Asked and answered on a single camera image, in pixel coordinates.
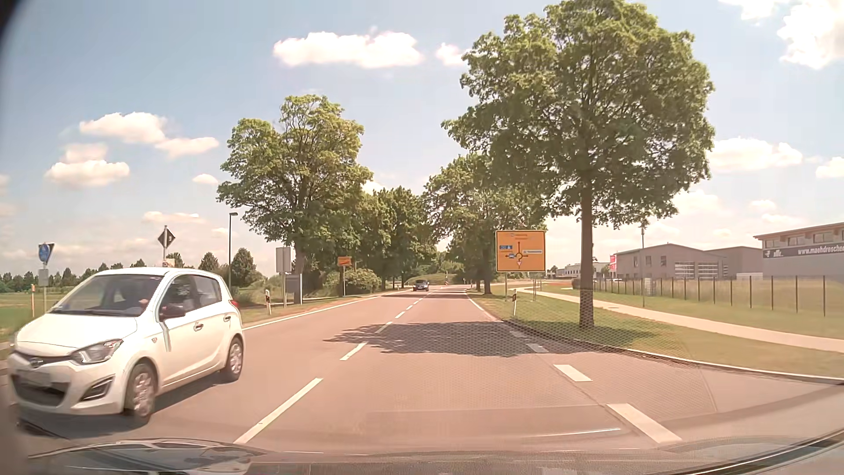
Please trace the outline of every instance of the industrial building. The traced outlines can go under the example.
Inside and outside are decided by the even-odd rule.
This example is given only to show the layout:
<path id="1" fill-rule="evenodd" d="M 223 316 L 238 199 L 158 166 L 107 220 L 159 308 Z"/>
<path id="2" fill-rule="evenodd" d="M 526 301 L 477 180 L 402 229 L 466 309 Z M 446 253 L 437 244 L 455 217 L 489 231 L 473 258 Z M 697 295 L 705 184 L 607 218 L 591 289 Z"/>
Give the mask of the industrial building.
<path id="1" fill-rule="evenodd" d="M 623 279 L 732 279 L 761 267 L 762 249 L 747 246 L 701 250 L 665 243 L 615 254 L 615 272 Z"/>
<path id="2" fill-rule="evenodd" d="M 844 222 L 754 236 L 764 276 L 844 275 Z"/>

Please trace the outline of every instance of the front bumper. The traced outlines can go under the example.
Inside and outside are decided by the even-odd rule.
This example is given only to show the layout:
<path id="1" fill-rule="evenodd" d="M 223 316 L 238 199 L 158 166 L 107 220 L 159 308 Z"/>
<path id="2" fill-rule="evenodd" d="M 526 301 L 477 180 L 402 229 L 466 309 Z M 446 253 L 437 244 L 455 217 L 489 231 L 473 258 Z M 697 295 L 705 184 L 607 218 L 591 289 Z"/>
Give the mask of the front bumper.
<path id="1" fill-rule="evenodd" d="M 13 352 L 7 364 L 14 400 L 23 408 L 72 415 L 123 410 L 126 381 L 122 365 L 115 359 L 85 366 L 55 361 L 32 368 L 28 357 Z"/>

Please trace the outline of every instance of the sky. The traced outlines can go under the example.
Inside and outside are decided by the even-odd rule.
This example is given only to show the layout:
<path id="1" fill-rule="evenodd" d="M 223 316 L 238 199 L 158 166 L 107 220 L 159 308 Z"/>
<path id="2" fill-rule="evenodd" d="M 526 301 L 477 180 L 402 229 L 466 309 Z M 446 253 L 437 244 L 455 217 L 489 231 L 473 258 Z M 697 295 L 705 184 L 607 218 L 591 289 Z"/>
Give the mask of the sky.
<path id="1" fill-rule="evenodd" d="M 216 201 L 226 140 L 243 117 L 279 117 L 286 96 L 325 94 L 365 127 L 368 189 L 421 192 L 462 151 L 441 128 L 473 102 L 463 51 L 537 0 L 424 3 L 32 0 L 0 52 L 0 272 L 81 274 L 101 262 L 228 259 Z M 695 35 L 716 86 L 711 180 L 675 198 L 646 245 L 759 247 L 756 234 L 844 221 L 844 0 L 651 0 Z M 548 267 L 579 260 L 574 218 L 549 221 Z M 274 249 L 235 218 L 232 246 L 266 275 Z M 598 228 L 595 255 L 637 248 L 639 230 Z"/>

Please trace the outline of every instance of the asphalt road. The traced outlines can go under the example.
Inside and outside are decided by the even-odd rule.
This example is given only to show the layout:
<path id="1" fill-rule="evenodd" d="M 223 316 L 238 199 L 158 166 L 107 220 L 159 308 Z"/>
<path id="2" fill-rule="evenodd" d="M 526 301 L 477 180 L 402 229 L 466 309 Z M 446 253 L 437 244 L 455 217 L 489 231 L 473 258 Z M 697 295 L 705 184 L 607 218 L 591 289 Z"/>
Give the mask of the asphalt road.
<path id="1" fill-rule="evenodd" d="M 344 454 L 596 450 L 844 427 L 844 387 L 546 341 L 493 319 L 465 290 L 397 292 L 255 325 L 239 381 L 210 377 L 163 395 L 140 429 L 119 417 L 38 418 L 64 439 L 22 430 L 24 445 L 167 437 Z"/>

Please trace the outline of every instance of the car tire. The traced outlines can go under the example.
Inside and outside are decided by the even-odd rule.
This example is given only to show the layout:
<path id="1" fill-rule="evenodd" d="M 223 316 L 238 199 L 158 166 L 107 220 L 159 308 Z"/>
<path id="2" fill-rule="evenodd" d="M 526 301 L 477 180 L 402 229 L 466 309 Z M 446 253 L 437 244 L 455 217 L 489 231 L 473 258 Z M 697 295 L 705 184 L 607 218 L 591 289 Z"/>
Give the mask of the car tire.
<path id="1" fill-rule="evenodd" d="M 231 339 L 229 352 L 225 355 L 225 367 L 219 371 L 226 383 L 234 383 L 241 378 L 243 371 L 243 340 L 239 336 Z"/>
<path id="2" fill-rule="evenodd" d="M 155 412 L 157 388 L 155 371 L 147 363 L 138 363 L 129 373 L 126 395 L 123 398 L 123 415 L 138 426 L 149 422 Z"/>

